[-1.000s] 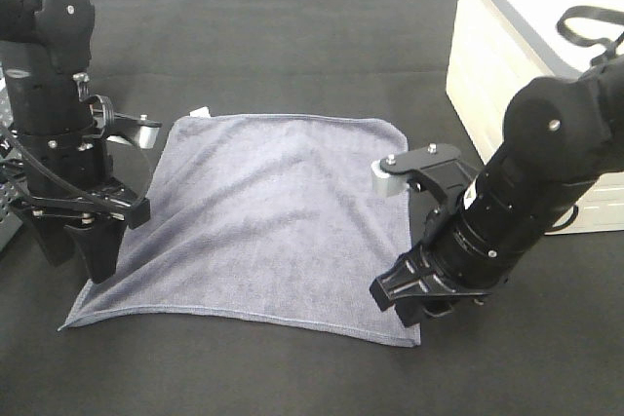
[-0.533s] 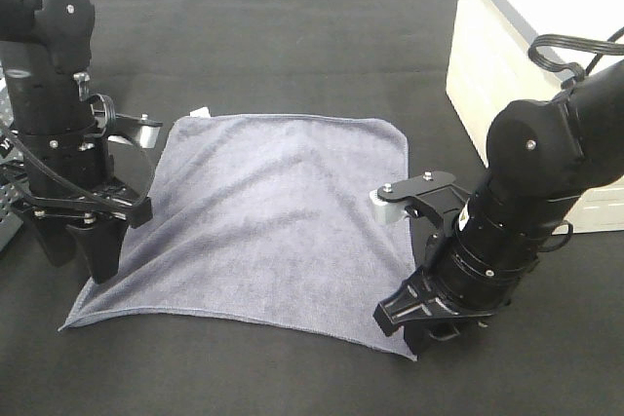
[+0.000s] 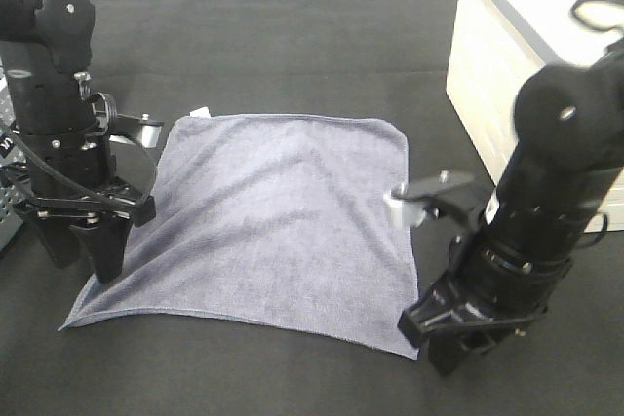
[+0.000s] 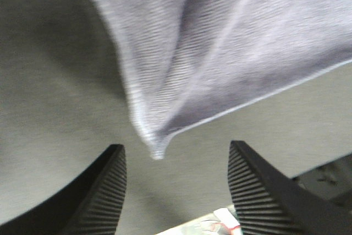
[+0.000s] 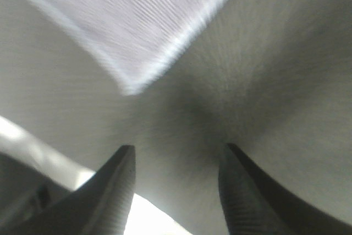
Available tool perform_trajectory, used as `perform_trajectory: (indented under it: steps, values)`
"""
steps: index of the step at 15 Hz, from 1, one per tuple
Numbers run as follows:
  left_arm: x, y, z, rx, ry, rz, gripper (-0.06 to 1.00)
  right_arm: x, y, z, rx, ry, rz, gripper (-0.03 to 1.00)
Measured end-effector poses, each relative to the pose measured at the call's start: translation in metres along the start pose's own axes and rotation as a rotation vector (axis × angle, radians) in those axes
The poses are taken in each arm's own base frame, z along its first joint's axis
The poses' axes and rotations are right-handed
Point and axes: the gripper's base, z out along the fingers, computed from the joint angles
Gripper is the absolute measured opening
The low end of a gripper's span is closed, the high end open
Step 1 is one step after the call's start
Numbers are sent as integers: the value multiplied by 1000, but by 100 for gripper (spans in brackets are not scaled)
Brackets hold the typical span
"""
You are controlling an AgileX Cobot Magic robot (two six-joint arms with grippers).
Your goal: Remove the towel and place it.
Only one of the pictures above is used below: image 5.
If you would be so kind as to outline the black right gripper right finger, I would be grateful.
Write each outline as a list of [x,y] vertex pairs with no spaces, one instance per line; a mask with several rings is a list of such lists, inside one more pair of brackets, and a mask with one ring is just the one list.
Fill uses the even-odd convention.
[[351,234],[351,225],[291,193],[235,144],[224,148],[218,189],[229,234]]

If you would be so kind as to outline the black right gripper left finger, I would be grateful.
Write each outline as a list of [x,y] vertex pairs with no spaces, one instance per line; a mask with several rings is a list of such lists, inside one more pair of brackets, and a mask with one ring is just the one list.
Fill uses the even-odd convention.
[[123,234],[135,175],[135,147],[123,145],[76,191],[1,234]]

